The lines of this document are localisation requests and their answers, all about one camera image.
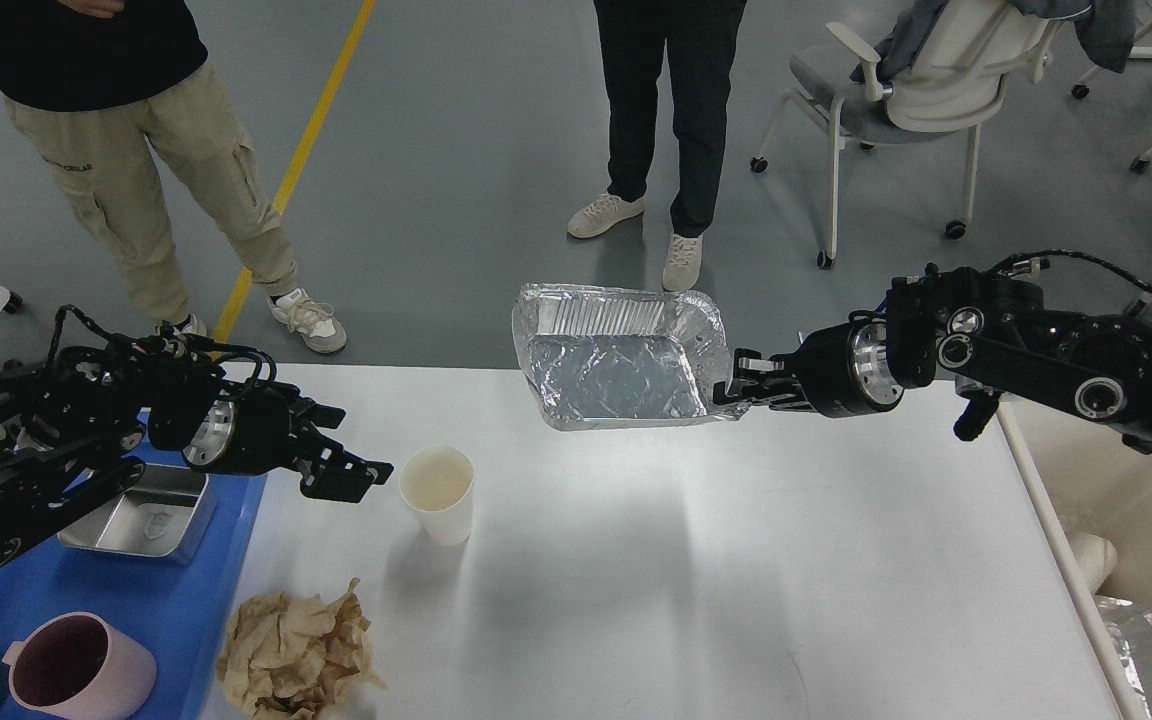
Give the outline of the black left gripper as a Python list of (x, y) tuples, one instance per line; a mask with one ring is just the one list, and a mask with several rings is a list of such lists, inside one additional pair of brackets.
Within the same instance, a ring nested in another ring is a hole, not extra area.
[(323, 448), (317, 430), (339, 429), (344, 419), (342, 407), (319, 404), (294, 386), (266, 386), (219, 397), (180, 455), (195, 470), (247, 477), (298, 464), (301, 495), (357, 503), (372, 486), (384, 486), (394, 467)]

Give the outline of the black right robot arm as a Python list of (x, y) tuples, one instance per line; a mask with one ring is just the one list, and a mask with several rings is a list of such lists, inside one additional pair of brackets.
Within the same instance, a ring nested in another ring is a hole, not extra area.
[(790, 354), (738, 348), (717, 406), (767, 406), (831, 418), (887, 414), (938, 372), (965, 397), (954, 432), (973, 441), (1007, 395), (1116, 430), (1152, 454), (1152, 323), (1044, 306), (1025, 281), (1048, 251), (1020, 252), (990, 270), (929, 265), (893, 279), (874, 310), (814, 331)]

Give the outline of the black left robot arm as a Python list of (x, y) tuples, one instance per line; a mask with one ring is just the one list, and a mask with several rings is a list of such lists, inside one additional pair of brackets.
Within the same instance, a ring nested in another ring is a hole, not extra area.
[(0, 568), (136, 486), (142, 444), (204, 473), (285, 468), (303, 497), (357, 503), (394, 468), (329, 437), (344, 419), (279, 381), (262, 348), (129, 338), (60, 306), (45, 361), (0, 372)]

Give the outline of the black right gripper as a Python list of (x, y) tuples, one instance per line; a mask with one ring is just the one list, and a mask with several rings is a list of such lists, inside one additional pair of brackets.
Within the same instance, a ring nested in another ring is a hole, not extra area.
[(808, 334), (791, 354), (733, 351), (732, 377), (713, 386), (714, 406), (799, 410), (801, 395), (817, 414), (847, 418), (887, 414), (904, 387), (888, 364), (886, 324), (863, 320)]

